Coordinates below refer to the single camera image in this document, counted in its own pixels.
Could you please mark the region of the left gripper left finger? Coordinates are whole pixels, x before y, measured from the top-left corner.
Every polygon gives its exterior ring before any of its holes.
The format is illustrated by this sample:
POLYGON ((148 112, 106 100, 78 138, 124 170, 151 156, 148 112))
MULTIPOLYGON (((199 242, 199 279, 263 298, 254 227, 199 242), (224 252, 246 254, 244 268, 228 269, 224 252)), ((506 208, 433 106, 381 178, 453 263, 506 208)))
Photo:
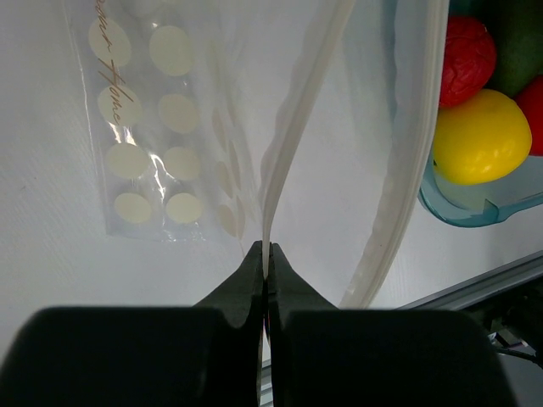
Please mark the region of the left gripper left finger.
POLYGON ((191 307, 51 307, 1 367, 4 406, 256 406, 262 245, 191 307))

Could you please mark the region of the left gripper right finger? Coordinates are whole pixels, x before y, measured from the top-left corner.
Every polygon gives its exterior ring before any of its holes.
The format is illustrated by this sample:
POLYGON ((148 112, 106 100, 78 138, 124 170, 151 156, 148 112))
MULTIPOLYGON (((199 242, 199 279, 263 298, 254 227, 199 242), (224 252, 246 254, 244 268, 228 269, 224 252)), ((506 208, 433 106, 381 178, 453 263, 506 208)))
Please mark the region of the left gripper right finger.
POLYGON ((270 247, 267 336, 277 406, 514 406, 490 341, 446 310, 338 309, 270 247))

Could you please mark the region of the clear dotted zip bag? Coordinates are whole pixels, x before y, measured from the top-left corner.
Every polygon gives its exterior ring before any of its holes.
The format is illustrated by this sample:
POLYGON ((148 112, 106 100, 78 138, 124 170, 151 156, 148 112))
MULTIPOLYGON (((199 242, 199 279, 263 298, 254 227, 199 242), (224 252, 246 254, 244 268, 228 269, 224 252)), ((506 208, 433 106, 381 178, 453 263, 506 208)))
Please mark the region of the clear dotted zip bag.
POLYGON ((432 144, 446 1, 66 1, 106 232, 260 241, 366 308, 432 144))

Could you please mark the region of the yellow fruit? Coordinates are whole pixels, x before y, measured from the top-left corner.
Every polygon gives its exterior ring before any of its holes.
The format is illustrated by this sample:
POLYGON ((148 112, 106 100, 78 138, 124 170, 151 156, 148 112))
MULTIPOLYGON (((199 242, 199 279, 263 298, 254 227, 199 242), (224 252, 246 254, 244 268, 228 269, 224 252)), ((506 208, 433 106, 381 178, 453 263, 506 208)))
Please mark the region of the yellow fruit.
POLYGON ((532 135, 522 110, 505 94, 483 89, 437 115, 434 171, 463 186, 496 181, 529 156, 532 135))

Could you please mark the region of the wrinkled red fruit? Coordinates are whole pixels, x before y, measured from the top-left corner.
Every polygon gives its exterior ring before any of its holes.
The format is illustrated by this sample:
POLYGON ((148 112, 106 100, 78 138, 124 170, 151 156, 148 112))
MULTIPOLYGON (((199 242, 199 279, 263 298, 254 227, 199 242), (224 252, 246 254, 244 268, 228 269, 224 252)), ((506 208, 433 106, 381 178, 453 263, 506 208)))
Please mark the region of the wrinkled red fruit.
POLYGON ((439 106, 451 108, 479 92, 493 75, 495 43, 485 25, 471 16, 448 19, 439 106))

